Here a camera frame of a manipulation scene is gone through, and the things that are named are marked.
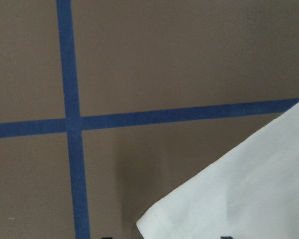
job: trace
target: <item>brown surface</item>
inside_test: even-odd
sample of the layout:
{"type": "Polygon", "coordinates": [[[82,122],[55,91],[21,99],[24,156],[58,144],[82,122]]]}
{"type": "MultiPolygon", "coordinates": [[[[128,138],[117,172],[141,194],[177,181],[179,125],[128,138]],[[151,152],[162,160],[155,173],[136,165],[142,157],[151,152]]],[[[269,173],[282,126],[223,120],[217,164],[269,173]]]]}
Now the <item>brown surface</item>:
{"type": "Polygon", "coordinates": [[[82,115],[299,97],[299,1],[73,2],[82,115]]]}
{"type": "Polygon", "coordinates": [[[0,239],[74,239],[66,134],[0,139],[0,239]]]}
{"type": "Polygon", "coordinates": [[[64,112],[55,0],[0,0],[0,123],[64,112]]]}
{"type": "Polygon", "coordinates": [[[141,239],[148,207],[276,116],[85,131],[91,238],[141,239]]]}

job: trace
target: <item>blue line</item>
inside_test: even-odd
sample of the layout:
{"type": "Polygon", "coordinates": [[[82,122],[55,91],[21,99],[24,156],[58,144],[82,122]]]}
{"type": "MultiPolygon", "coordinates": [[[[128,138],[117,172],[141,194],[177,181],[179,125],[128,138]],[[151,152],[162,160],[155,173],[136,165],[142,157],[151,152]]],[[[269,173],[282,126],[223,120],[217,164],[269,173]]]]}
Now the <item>blue line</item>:
{"type": "Polygon", "coordinates": [[[0,138],[66,132],[65,119],[0,123],[0,138]]]}
{"type": "Polygon", "coordinates": [[[63,90],[68,135],[71,190],[76,239],[89,239],[90,226],[85,182],[79,93],[70,0],[57,0],[63,90]]]}
{"type": "Polygon", "coordinates": [[[157,123],[269,114],[284,112],[297,102],[299,102],[299,98],[160,111],[87,116],[81,118],[81,124],[82,130],[93,130],[157,123]]]}

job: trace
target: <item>vertical blue stripe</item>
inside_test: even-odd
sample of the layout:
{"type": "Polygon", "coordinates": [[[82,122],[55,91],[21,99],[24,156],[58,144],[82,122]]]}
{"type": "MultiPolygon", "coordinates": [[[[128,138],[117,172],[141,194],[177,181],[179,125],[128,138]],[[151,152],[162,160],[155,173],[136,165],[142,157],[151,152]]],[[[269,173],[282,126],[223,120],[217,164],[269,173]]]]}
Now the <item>vertical blue stripe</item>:
{"type": "Polygon", "coordinates": [[[68,137],[71,190],[76,239],[89,239],[89,215],[85,183],[79,92],[70,0],[57,0],[63,90],[68,137]]]}

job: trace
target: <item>white fabric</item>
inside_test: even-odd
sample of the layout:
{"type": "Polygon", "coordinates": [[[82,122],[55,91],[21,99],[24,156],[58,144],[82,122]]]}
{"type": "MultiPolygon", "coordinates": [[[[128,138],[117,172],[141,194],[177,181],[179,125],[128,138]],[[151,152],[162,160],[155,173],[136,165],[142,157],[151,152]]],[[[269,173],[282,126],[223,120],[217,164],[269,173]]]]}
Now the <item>white fabric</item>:
{"type": "Polygon", "coordinates": [[[299,239],[299,103],[156,202],[145,239],[299,239]]]}

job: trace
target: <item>blue tape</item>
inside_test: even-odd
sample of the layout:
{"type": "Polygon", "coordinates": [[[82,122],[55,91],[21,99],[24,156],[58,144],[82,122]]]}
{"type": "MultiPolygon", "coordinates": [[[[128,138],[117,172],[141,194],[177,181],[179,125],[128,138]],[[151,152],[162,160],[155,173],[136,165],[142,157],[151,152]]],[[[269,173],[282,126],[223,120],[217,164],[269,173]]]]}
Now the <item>blue tape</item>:
{"type": "Polygon", "coordinates": [[[92,130],[278,113],[286,111],[297,102],[299,102],[299,98],[160,111],[87,116],[81,118],[81,127],[82,130],[92,130]]]}
{"type": "Polygon", "coordinates": [[[65,119],[1,123],[0,138],[66,132],[65,119]]]}
{"type": "Polygon", "coordinates": [[[71,174],[76,239],[89,239],[90,226],[86,194],[80,105],[75,63],[74,34],[70,0],[57,0],[66,129],[71,174]]]}

